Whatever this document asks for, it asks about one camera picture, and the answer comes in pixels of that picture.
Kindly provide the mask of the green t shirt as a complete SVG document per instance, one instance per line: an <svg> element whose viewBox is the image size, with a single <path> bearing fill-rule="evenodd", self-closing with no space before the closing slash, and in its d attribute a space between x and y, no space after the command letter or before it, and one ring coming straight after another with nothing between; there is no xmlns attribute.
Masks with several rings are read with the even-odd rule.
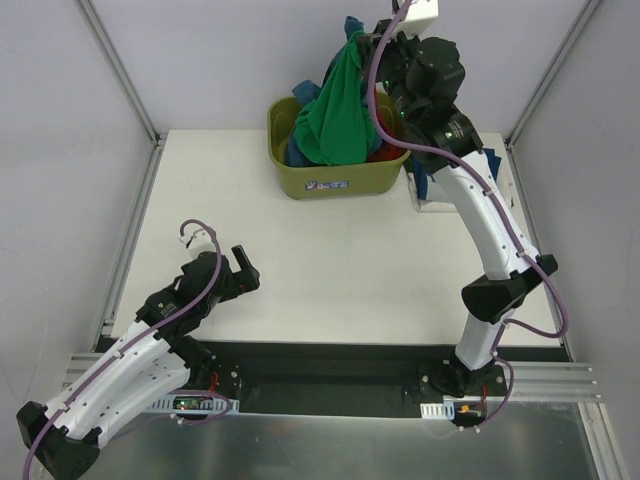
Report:
<svg viewBox="0 0 640 480"><path fill-rule="evenodd" d="M318 96L304 106L294 126L301 153L320 166L362 164L376 132L362 99L362 60L355 31L344 44Z"/></svg>

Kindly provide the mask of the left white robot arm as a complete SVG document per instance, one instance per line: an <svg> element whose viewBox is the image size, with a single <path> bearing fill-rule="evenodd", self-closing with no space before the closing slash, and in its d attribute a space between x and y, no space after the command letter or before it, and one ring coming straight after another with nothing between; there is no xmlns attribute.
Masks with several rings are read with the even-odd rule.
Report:
<svg viewBox="0 0 640 480"><path fill-rule="evenodd" d="M216 390L222 379L213 354L191 335L222 302L253 292L259 272L242 246L239 266L208 246L182 266L169 285L151 294L124 334L76 381L44 404L29 401L16 418L28 454L55 479L78 479L119 431L154 401L173 394L172 417L185 424L230 413L233 402Z"/></svg>

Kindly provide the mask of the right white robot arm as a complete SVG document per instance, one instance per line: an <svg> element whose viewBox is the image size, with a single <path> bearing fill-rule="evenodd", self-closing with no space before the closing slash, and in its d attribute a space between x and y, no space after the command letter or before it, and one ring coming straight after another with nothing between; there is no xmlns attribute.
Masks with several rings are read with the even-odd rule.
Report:
<svg viewBox="0 0 640 480"><path fill-rule="evenodd" d="M558 264L553 255L540 254L517 225L479 134L455 105L465 78L456 44L409 36L386 19L357 45L368 87L382 83L401 116L401 147L454 205L483 265L483 276L462 289L468 316L452 358L428 374L434 390L461 398L488 382L507 320Z"/></svg>

